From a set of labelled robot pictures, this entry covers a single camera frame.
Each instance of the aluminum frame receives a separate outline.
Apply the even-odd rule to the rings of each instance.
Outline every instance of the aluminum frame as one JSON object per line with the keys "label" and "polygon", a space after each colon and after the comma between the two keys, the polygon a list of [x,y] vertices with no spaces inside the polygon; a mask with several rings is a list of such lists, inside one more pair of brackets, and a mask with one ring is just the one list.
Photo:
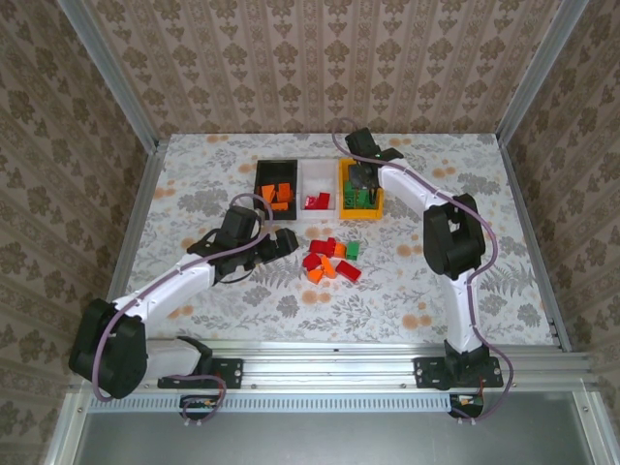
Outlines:
{"label": "aluminum frame", "polygon": [[495,131],[501,142],[508,144],[511,140],[587,5],[588,0],[570,0],[562,2],[558,7]]}
{"label": "aluminum frame", "polygon": [[112,95],[123,109],[146,153],[151,156],[157,147],[158,131],[142,108],[140,96],[134,92],[125,78],[122,65],[110,52],[104,35],[97,26],[97,21],[88,11],[85,2],[75,0],[58,0],[79,39],[86,47],[88,55],[104,78]]}
{"label": "aluminum frame", "polygon": [[[160,144],[156,156],[150,157],[147,162],[137,203],[123,242],[123,253],[114,273],[113,286],[109,290],[108,297],[110,298],[121,295],[127,285],[132,263],[140,244],[148,205],[163,167],[166,147],[165,143]],[[557,337],[562,349],[551,345],[501,347],[514,364],[515,377],[511,391],[572,392],[575,404],[580,408],[581,424],[597,465],[620,463],[617,441],[601,396],[595,392],[596,380],[590,370],[588,355],[569,352],[571,346],[568,335],[562,324],[553,293],[550,291],[540,250],[525,211],[524,201],[518,191],[508,152],[504,147],[500,148],[519,220],[539,278],[545,308],[552,312],[553,324],[558,331]],[[438,357],[444,354],[444,347],[438,344],[280,343],[221,340],[203,342],[213,349],[217,357],[242,357],[244,359],[241,392],[256,398],[304,393],[309,396],[380,394],[386,398],[403,394],[428,394],[436,390],[417,389],[412,360],[415,357]],[[508,367],[502,360],[501,366],[506,376]],[[92,400],[90,389],[90,383],[84,381],[77,381],[70,388],[47,455],[46,465],[74,464],[88,406]],[[500,388],[489,389],[489,391],[500,390]],[[135,394],[152,395],[156,392],[162,392],[156,388],[156,380],[147,380],[135,391]],[[180,393],[173,389],[165,392]],[[183,391],[183,394],[205,392],[209,391],[198,389]]]}

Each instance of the cable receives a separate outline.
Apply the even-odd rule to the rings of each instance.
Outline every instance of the cable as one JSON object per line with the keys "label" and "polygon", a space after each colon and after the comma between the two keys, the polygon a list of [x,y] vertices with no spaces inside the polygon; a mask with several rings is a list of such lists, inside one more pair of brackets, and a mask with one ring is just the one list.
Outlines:
{"label": "cable", "polygon": [[185,420],[185,424],[188,425],[190,422],[194,422],[196,423],[198,426],[201,425],[201,423],[203,421],[209,421],[210,419],[213,418],[213,416],[215,415],[215,413],[220,410],[222,408],[222,405],[224,404],[224,399],[226,398],[226,382],[220,378],[219,376],[213,376],[213,375],[187,375],[187,376],[182,376],[182,375],[173,375],[173,376],[167,376],[166,378],[170,378],[173,380],[180,380],[180,381],[197,381],[197,380],[211,380],[211,381],[215,381],[217,382],[218,385],[220,385],[221,388],[221,392],[220,395],[217,399],[217,403],[215,404],[215,407],[213,407],[213,409],[211,410],[211,412],[209,412],[206,417],[199,419],[199,420],[192,420],[187,416],[187,408],[189,407],[190,404],[193,404],[194,402],[197,402],[199,400],[203,400],[204,396],[196,396],[196,397],[190,397],[190,398],[186,398],[185,402],[183,404],[183,409],[181,410],[181,416],[183,417],[183,419]]}
{"label": "cable", "polygon": [[[493,351],[495,354],[500,356],[506,362],[506,365],[509,368],[508,381],[507,381],[506,387],[504,388],[504,391],[502,392],[502,395],[500,396],[498,401],[495,403],[495,405],[493,405],[493,407],[491,407],[491,409],[488,412],[480,415],[478,418],[475,418],[476,421],[487,419],[488,417],[493,415],[493,413],[506,400],[506,397],[508,396],[509,391],[511,390],[512,380],[514,379],[514,366],[512,365],[511,360],[508,358],[508,356],[506,354],[504,354],[504,352],[502,350],[498,349],[496,346],[494,346],[493,344],[488,342],[481,335],[481,333],[478,330],[478,325],[477,325],[478,322],[476,321],[476,313],[474,311],[474,308],[475,308],[474,307],[474,290],[472,288],[472,283],[474,282],[474,279],[476,277],[478,277],[479,275],[481,275],[482,273],[487,271],[491,266],[493,266],[495,264],[495,261],[497,260],[497,256],[499,255],[499,246],[497,244],[497,237],[496,237],[495,233],[493,232],[493,230],[491,229],[491,225],[489,225],[486,221],[484,221],[484,219],[476,211],[471,209],[469,206],[461,203],[460,201],[456,201],[452,197],[447,196],[443,192],[440,192],[438,189],[436,189],[430,183],[426,182],[425,179],[423,179],[421,176],[419,176],[414,171],[409,170],[409,169],[407,169],[405,167],[402,167],[401,165],[397,165],[397,164],[392,163],[392,162],[384,162],[382,160],[375,160],[375,159],[360,157],[358,155],[354,155],[349,150],[344,148],[340,144],[340,142],[338,142],[338,139],[336,138],[336,129],[337,129],[338,123],[341,122],[341,121],[346,121],[348,123],[351,123],[351,124],[353,124],[354,128],[357,129],[356,122],[353,119],[351,119],[351,118],[339,118],[336,121],[336,124],[333,125],[333,129],[331,130],[331,140],[333,141],[334,145],[336,146],[336,148],[338,150],[340,150],[342,153],[344,153],[348,157],[352,157],[354,160],[357,160],[357,161],[362,162],[362,163],[374,163],[375,165],[382,165],[382,166],[386,166],[386,167],[390,167],[390,168],[395,168],[397,170],[403,171],[405,174],[407,174],[408,176],[413,178],[416,182],[421,184],[432,195],[437,196],[438,198],[442,199],[443,201],[451,203],[455,207],[463,210],[465,213],[467,213],[470,216],[472,216],[475,220],[477,220],[482,225],[482,227],[488,233],[489,238],[491,239],[491,243],[493,245],[493,251],[492,251],[490,260],[486,264],[484,264],[483,266],[481,266],[480,268],[475,270],[470,275],[470,277],[467,279],[467,302],[468,302],[468,305],[469,305],[470,319],[472,321],[472,331],[474,332],[474,334],[476,334],[476,337],[478,337],[478,339],[482,342],[482,344],[484,344],[491,351]],[[459,415],[462,415],[464,418],[470,419],[471,422],[474,423],[474,419],[473,418],[470,418],[468,415],[464,414],[463,412],[460,412],[457,409],[453,409],[453,410],[455,410]]]}
{"label": "cable", "polygon": [[262,202],[264,204],[264,207],[267,210],[269,219],[267,220],[266,228],[264,228],[264,231],[261,234],[259,234],[259,236],[255,240],[248,242],[245,245],[240,245],[239,247],[235,247],[234,249],[231,249],[231,250],[218,252],[216,254],[209,255],[208,257],[200,257],[199,259],[195,259],[189,263],[186,263],[185,265],[179,268],[171,270],[168,274],[165,274],[164,276],[159,278],[157,281],[155,281],[153,284],[151,284],[146,289],[144,289],[136,297],[132,298],[123,308],[118,310],[116,314],[111,318],[108,325],[106,326],[106,329],[104,329],[104,332],[101,335],[101,339],[99,340],[99,344],[97,346],[97,351],[95,352],[95,359],[93,360],[92,385],[93,385],[93,393],[95,394],[95,397],[97,397],[97,400],[101,402],[110,402],[112,400],[112,397],[104,397],[104,395],[101,393],[101,390],[99,389],[99,370],[101,368],[101,358],[104,353],[104,348],[106,347],[106,344],[108,342],[108,338],[111,335],[114,326],[118,323],[121,317],[125,315],[125,313],[127,313],[134,305],[139,303],[141,300],[148,297],[153,291],[158,289],[160,286],[166,284],[170,279],[172,279],[176,275],[182,274],[183,272],[187,271],[188,269],[191,269],[194,266],[208,263],[211,260],[221,259],[222,257],[227,257],[228,255],[233,255],[238,252],[243,252],[244,250],[248,250],[254,247],[255,245],[257,245],[259,242],[261,242],[269,234],[269,231],[271,230],[271,226],[273,223],[273,210],[271,209],[271,205],[269,204],[269,202],[257,194],[239,194],[238,196],[234,196],[232,198],[230,206],[233,206],[236,201],[244,197],[256,199]]}
{"label": "cable", "polygon": [[250,275],[254,272],[254,268],[252,268],[249,272],[245,273],[243,276],[241,276],[240,278],[236,278],[236,279],[232,279],[231,281],[219,281],[220,284],[235,284],[235,283],[240,283],[241,281],[243,281],[244,279],[247,279],[250,277]]}

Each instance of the yellow tray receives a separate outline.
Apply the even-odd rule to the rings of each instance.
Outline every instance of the yellow tray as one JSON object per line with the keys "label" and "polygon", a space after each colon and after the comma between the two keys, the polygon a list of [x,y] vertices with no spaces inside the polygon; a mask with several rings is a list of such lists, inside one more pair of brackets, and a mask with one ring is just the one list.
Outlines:
{"label": "yellow tray", "polygon": [[377,192],[377,208],[345,209],[345,182],[349,180],[349,166],[355,164],[352,158],[343,158],[338,164],[338,189],[340,189],[340,219],[341,220],[381,220],[384,216],[384,190]]}

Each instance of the damask wallpaper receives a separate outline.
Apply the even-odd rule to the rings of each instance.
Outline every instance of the damask wallpaper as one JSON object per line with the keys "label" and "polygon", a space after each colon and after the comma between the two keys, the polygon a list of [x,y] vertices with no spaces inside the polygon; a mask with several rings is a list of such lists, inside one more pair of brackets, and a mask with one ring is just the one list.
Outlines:
{"label": "damask wallpaper", "polygon": [[561,0],[86,0],[159,136],[492,133]]}
{"label": "damask wallpaper", "polygon": [[0,463],[42,461],[145,154],[53,1],[0,1]]}
{"label": "damask wallpaper", "polygon": [[620,1],[590,1],[509,150],[565,323],[619,426]]}

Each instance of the gray panel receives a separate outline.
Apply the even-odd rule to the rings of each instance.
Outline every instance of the gray panel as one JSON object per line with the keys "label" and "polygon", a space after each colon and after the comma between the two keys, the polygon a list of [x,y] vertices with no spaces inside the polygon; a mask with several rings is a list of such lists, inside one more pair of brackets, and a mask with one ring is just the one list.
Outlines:
{"label": "gray panel", "polygon": [[569,393],[511,396],[475,426],[447,414],[89,415],[76,464],[587,465]]}

